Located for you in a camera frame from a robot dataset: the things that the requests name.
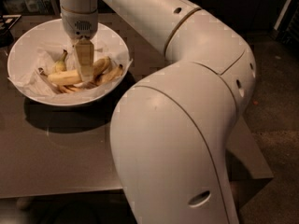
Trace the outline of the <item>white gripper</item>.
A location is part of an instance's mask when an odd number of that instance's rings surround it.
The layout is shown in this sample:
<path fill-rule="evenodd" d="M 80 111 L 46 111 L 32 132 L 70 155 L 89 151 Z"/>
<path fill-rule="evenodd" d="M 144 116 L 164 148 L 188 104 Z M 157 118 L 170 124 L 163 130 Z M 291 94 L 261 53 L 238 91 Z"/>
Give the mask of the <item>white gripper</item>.
<path fill-rule="evenodd" d="M 61 6 L 61 11 L 65 32 L 71 39 L 79 39 L 74 45 L 78 73 L 83 82 L 90 81 L 93 78 L 94 56 L 94 45 L 90 39 L 98 30 L 97 7 Z"/>

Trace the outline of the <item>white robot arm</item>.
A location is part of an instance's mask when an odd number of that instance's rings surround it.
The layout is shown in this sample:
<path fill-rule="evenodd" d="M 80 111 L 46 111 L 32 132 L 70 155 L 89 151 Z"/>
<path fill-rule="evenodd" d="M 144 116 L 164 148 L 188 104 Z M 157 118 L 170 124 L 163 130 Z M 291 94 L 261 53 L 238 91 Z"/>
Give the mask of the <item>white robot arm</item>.
<path fill-rule="evenodd" d="M 188 0 L 60 0 L 74 39 L 108 4 L 167 59 L 119 100 L 110 122 L 118 177 L 137 224 L 239 224 L 225 161 L 249 103 L 256 63 L 248 43 Z"/>

